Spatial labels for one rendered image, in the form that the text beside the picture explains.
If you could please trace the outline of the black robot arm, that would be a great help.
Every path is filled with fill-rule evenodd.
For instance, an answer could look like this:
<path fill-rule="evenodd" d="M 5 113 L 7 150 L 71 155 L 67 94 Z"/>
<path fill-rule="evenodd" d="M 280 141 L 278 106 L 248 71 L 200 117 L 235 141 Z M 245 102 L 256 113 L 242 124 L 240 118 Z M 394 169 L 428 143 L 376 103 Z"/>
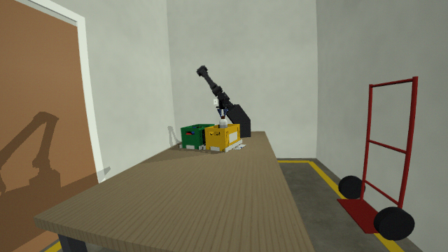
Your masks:
<path fill-rule="evenodd" d="M 202 70 L 201 70 L 202 69 Z M 203 77 L 205 78 L 205 80 L 207 81 L 207 83 L 209 84 L 213 94 L 217 97 L 218 100 L 218 105 L 219 106 L 224 106 L 227 107 L 227 112 L 229 112 L 230 110 L 232 110 L 236 105 L 233 105 L 229 100 L 230 98 L 226 95 L 226 93 L 222 93 L 222 88 L 221 86 L 217 86 L 217 84 L 213 83 L 211 78 L 208 75 L 207 72 L 207 68 L 205 66 L 201 66 L 197 71 L 197 74 L 199 76 L 203 75 Z M 224 98 L 224 99 L 223 99 Z M 229 106 L 229 107 L 228 107 Z"/>

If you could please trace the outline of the white pick list paper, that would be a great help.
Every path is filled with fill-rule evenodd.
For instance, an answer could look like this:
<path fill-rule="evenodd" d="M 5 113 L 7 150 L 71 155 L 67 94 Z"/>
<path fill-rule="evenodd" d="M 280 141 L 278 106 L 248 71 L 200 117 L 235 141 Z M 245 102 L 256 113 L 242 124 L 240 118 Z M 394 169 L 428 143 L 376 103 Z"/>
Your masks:
<path fill-rule="evenodd" d="M 234 148 L 233 150 L 240 150 L 240 149 L 243 148 L 244 146 L 245 146 L 244 144 L 241 144 L 241 145 L 239 145 L 238 147 Z"/>

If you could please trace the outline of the green crate with dividers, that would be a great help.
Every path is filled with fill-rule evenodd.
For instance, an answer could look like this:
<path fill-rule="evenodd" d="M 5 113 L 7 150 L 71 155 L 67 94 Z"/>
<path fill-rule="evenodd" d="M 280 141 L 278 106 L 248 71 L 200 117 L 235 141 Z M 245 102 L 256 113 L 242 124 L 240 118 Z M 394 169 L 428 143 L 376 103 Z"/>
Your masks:
<path fill-rule="evenodd" d="M 198 128 L 198 126 L 201 126 Z M 206 143 L 205 140 L 205 127 L 214 126 L 213 124 L 197 124 L 181 128 L 182 148 L 186 148 L 186 145 L 195 146 L 195 149 L 199 149 L 199 146 Z M 193 128 L 196 127 L 196 128 Z M 195 134 L 186 134 L 187 132 L 195 132 Z"/>

